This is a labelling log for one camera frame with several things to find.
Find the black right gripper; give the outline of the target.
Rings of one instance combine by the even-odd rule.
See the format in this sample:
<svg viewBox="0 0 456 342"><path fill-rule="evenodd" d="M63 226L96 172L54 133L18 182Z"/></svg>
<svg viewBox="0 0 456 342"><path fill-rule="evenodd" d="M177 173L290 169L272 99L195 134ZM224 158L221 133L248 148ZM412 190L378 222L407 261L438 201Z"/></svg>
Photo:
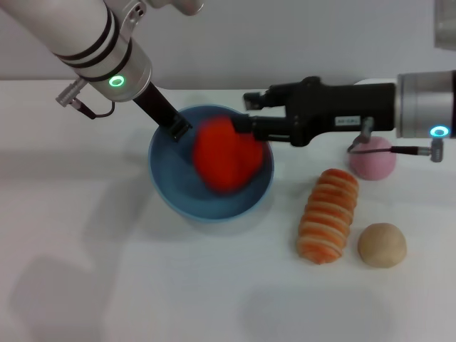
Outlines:
<svg viewBox="0 0 456 342"><path fill-rule="evenodd" d="M360 132L366 118L373 131L395 127L395 84L327 85L318 76L297 83L272 85L264 93L245 93L247 110L284 107L285 118L231 117L234 130L256 140L307 146L316 136L332 132Z"/></svg>

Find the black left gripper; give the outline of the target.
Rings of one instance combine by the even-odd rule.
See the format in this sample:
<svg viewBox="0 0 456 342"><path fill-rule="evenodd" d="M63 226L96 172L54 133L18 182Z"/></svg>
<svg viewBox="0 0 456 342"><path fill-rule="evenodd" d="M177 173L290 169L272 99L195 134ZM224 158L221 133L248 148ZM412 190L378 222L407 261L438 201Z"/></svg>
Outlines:
<svg viewBox="0 0 456 342"><path fill-rule="evenodd" d="M178 112L151 82L133 101L160 127L166 129L175 142L192 129L191 123L186 118L177 116Z"/></svg>

